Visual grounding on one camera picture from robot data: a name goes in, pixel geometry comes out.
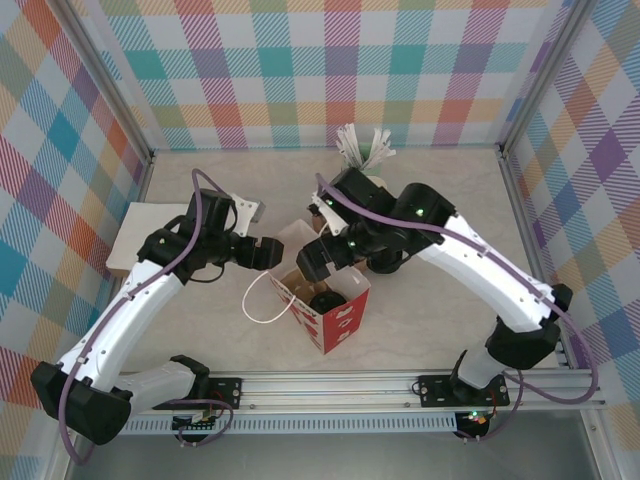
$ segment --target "white table surface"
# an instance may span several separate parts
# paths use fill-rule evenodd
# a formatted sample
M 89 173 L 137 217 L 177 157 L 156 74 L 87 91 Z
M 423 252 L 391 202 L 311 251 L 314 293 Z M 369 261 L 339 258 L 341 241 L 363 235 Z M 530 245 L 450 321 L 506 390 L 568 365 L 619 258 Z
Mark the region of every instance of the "white table surface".
M 190 172 L 198 167 L 228 192 L 263 200 L 267 209 L 250 234 L 274 235 L 297 218 L 309 220 L 314 173 L 331 180 L 340 165 L 335 149 L 160 153 L 146 200 L 187 203 Z M 431 185 L 481 236 L 528 270 L 491 149 L 398 150 L 383 165 L 381 177 L 394 195 L 411 182 Z M 201 278 L 216 271 L 209 267 Z M 125 371 L 153 368 L 176 354 L 189 355 L 212 371 L 449 369 L 464 349 L 484 341 L 495 323 L 495 313 L 463 285 L 413 259 L 391 276 L 366 274 L 372 287 L 360 330 L 322 355 L 290 313 L 270 325 L 244 317 L 240 301 L 257 274 L 228 265 L 214 284 L 188 284 L 156 316 Z M 283 305 L 264 280 L 247 306 L 254 316 L 268 319 Z M 557 366 L 555 356 L 540 366 Z

